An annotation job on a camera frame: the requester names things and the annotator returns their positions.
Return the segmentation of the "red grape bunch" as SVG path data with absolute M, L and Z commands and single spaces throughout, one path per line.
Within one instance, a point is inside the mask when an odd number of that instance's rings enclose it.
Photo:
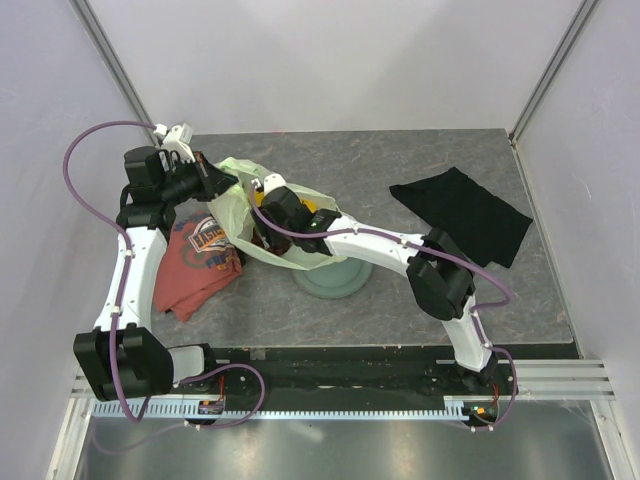
M 259 232 L 256 229 L 252 231 L 251 243 L 263 250 L 266 250 L 266 251 L 271 250 L 269 243 L 264 241 L 264 238 L 259 234 Z

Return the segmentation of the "light green plastic bag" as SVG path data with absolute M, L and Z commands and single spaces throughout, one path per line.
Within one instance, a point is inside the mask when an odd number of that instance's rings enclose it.
M 263 263 L 293 270 L 312 270 L 346 260 L 344 256 L 306 253 L 298 246 L 278 257 L 253 245 L 251 238 L 254 221 L 249 200 L 250 183 L 256 177 L 273 174 L 273 171 L 251 160 L 234 157 L 228 157 L 215 165 L 224 167 L 239 179 L 239 182 L 224 195 L 208 203 L 212 216 L 237 249 Z

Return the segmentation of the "yellow pear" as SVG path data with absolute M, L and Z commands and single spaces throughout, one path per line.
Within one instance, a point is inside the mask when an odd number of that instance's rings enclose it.
M 318 210 L 318 207 L 316 206 L 316 204 L 314 202 L 310 201 L 310 200 L 302 199 L 301 203 L 303 205 L 305 205 L 309 209 L 309 211 L 312 212 L 312 213 L 314 213 L 314 212 L 316 212 Z

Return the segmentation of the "yellow lemon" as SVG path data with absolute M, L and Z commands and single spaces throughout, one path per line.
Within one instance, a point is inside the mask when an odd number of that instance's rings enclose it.
M 254 200 L 258 207 L 260 207 L 264 200 L 264 193 L 262 191 L 254 193 Z

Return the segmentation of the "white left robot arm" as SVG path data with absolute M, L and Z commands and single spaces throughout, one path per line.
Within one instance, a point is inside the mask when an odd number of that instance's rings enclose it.
M 177 152 L 153 146 L 126 152 L 124 168 L 128 183 L 112 222 L 118 232 L 114 274 L 92 330 L 74 339 L 74 355 L 102 402 L 164 395 L 183 379 L 198 393 L 211 392 L 220 371 L 207 361 L 208 345 L 163 346 L 151 332 L 152 296 L 176 206 L 215 200 L 238 179 L 202 153 L 184 163 Z

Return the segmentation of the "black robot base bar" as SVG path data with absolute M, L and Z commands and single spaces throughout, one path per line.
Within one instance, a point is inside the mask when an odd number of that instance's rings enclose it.
M 479 373 L 454 361 L 450 346 L 325 346 L 245 347 L 204 346 L 204 373 L 239 364 L 205 378 L 202 373 L 180 373 L 173 381 L 173 393 L 213 393 L 224 380 L 224 392 L 237 395 L 244 387 L 240 379 L 247 365 L 264 378 L 269 393 L 278 390 L 317 392 L 320 389 L 375 389 L 415 393 L 421 397 L 509 396 L 515 374 L 509 362 L 490 355 Z

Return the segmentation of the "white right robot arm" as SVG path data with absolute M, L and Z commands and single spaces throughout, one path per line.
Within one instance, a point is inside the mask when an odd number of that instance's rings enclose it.
M 444 231 L 401 234 L 335 209 L 312 210 L 278 175 L 253 180 L 250 198 L 252 217 L 268 246 L 294 245 L 307 254 L 356 259 L 406 278 L 418 307 L 443 324 L 460 386 L 477 394 L 493 383 L 496 358 L 476 311 L 478 268 Z

